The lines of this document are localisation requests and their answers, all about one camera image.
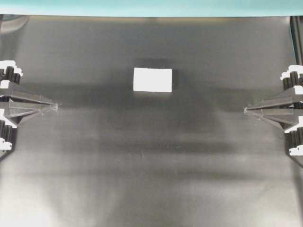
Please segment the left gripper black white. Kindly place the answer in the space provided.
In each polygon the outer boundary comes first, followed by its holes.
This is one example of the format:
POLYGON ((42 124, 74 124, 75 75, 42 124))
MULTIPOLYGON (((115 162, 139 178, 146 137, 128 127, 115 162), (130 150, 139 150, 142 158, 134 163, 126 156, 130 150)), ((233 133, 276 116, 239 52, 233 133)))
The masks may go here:
POLYGON ((28 119, 57 110, 58 104, 43 95, 34 94, 19 85, 23 76, 13 60, 0 61, 0 150, 12 149, 16 126, 28 119))

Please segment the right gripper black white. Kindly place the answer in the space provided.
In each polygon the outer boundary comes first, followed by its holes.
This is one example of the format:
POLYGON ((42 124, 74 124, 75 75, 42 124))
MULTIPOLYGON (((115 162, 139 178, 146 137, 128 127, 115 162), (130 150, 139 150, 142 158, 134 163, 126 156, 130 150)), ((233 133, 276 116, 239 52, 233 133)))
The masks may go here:
POLYGON ((247 106, 245 114, 286 130, 289 155, 303 155, 303 67, 290 65, 281 74, 284 91, 247 106))

